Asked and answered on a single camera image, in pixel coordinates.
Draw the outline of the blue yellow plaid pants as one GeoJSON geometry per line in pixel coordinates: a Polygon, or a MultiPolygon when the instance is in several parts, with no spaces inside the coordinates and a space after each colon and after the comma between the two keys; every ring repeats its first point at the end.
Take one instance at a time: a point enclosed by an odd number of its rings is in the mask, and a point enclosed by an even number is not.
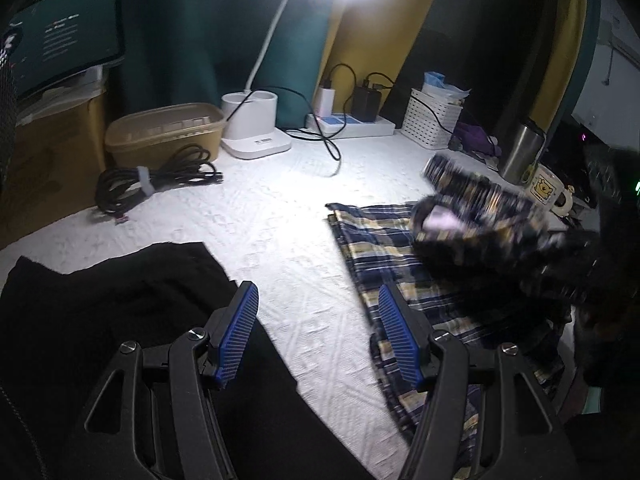
{"type": "MultiPolygon", "coordinates": [[[[395,285],[434,330],[466,348],[516,344],[550,404],[562,370],[558,345],[570,320],[568,239],[549,228],[544,210],[526,195],[470,174],[446,156],[426,164],[433,191],[413,204],[358,208],[333,204],[329,222],[373,324],[376,358],[397,393],[427,394],[401,375],[378,310],[383,285],[395,285]]],[[[480,386],[470,385],[457,471],[470,478],[480,418],[480,386]]],[[[575,461],[561,426],[561,475],[575,461]]]]}

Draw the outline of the black folded garment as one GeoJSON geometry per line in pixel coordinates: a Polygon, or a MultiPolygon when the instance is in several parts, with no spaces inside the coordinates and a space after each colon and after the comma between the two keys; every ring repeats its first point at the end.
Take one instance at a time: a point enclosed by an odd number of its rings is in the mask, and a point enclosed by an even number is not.
{"type": "Polygon", "coordinates": [[[364,479],[200,243],[71,274],[18,259],[1,292],[6,479],[364,479]]]}

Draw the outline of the white yellow printed mug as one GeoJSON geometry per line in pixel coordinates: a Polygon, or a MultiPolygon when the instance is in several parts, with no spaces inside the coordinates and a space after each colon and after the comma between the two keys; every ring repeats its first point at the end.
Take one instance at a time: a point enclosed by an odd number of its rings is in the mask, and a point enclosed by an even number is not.
{"type": "Polygon", "coordinates": [[[567,217],[574,205],[575,190],[565,185],[549,168],[538,165],[526,185],[527,194],[539,206],[559,218],[567,217]]]}

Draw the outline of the cardboard box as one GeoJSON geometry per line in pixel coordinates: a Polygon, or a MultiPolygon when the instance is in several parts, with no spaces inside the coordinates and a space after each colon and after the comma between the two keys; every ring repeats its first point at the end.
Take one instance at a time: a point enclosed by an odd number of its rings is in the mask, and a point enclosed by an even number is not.
{"type": "Polygon", "coordinates": [[[1,246],[94,204],[105,169],[104,91],[16,128],[1,195],[1,246]]]}

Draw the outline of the brown plastic lidded container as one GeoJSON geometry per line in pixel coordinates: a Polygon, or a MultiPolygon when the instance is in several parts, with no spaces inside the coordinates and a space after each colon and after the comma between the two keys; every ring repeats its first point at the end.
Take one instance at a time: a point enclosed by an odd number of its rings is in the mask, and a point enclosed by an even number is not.
{"type": "Polygon", "coordinates": [[[196,144],[218,156],[224,113],[209,103],[154,108],[121,117],[106,129],[105,151],[119,167],[160,168],[180,148],[196,144]]]}

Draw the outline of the stainless steel tumbler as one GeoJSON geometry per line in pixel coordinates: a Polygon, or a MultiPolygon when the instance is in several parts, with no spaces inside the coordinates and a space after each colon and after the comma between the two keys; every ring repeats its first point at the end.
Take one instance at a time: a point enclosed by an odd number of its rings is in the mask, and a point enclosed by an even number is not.
{"type": "Polygon", "coordinates": [[[499,174],[503,180],[521,185],[526,180],[530,167],[540,157],[547,136],[533,119],[527,118],[515,128],[512,148],[499,162],[499,174]]]}

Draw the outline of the purple cloth item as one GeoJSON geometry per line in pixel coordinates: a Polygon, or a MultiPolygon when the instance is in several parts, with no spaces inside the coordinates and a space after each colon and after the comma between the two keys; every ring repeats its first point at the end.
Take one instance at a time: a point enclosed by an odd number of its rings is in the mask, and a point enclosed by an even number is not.
{"type": "Polygon", "coordinates": [[[454,127],[454,136],[461,142],[462,148],[467,152],[497,157],[502,155],[498,141],[488,136],[479,125],[470,125],[466,122],[457,122],[454,127]]]}

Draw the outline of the white desk lamp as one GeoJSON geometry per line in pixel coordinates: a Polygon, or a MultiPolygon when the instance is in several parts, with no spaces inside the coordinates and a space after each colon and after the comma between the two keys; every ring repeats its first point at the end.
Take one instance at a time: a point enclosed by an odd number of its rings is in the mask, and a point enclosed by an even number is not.
{"type": "Polygon", "coordinates": [[[290,0],[280,0],[254,65],[241,92],[227,93],[222,97],[222,111],[226,116],[221,146],[237,159],[252,160],[288,151],[291,137],[277,125],[278,96],[253,87],[258,70],[269,50],[274,33],[290,0]]]}

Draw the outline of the white woven basket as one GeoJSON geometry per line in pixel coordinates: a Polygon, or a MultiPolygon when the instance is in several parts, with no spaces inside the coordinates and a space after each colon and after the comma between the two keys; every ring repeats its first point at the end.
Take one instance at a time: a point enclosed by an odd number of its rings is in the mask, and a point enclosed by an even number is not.
{"type": "Polygon", "coordinates": [[[412,89],[400,133],[428,150],[446,150],[462,112],[458,102],[412,89]]]}

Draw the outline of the white power strip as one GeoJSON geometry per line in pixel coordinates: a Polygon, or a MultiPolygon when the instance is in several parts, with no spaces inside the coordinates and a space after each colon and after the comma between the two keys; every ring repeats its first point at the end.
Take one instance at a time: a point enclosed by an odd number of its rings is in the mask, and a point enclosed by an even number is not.
{"type": "Polygon", "coordinates": [[[330,117],[317,117],[308,114],[305,128],[313,132],[322,132],[331,139],[377,138],[392,136],[395,124],[378,116],[375,122],[360,122],[349,114],[333,114],[330,117]]]}

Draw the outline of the black charger adapter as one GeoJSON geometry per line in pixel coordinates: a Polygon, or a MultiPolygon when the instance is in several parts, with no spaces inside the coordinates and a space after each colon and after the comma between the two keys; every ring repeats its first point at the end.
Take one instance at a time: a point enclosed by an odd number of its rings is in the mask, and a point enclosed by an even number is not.
{"type": "Polygon", "coordinates": [[[352,92],[350,114],[360,122],[375,122],[381,100],[381,91],[372,86],[367,79],[363,79],[362,84],[352,92]]]}

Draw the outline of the blue tissue pack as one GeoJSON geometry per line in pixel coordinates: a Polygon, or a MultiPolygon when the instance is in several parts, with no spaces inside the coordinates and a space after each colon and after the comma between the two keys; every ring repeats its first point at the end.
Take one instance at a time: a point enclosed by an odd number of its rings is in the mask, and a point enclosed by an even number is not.
{"type": "Polygon", "coordinates": [[[449,102],[464,101],[471,93],[470,90],[462,90],[454,84],[448,84],[446,77],[437,72],[424,73],[422,92],[449,102]]]}

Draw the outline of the white charger adapter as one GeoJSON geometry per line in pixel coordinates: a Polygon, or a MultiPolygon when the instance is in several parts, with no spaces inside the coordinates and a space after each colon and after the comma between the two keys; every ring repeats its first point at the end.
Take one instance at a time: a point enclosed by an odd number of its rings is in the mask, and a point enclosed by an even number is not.
{"type": "Polygon", "coordinates": [[[330,117],[333,113],[335,90],[330,87],[320,86],[314,96],[314,114],[317,117],[330,117]]]}

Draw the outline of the dark computer monitor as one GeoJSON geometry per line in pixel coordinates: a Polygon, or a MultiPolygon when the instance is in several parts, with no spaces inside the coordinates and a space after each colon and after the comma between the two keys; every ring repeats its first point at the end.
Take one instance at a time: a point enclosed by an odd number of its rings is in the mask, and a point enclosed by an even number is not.
{"type": "Polygon", "coordinates": [[[125,54],[122,0],[39,0],[3,31],[20,100],[125,54]]]}

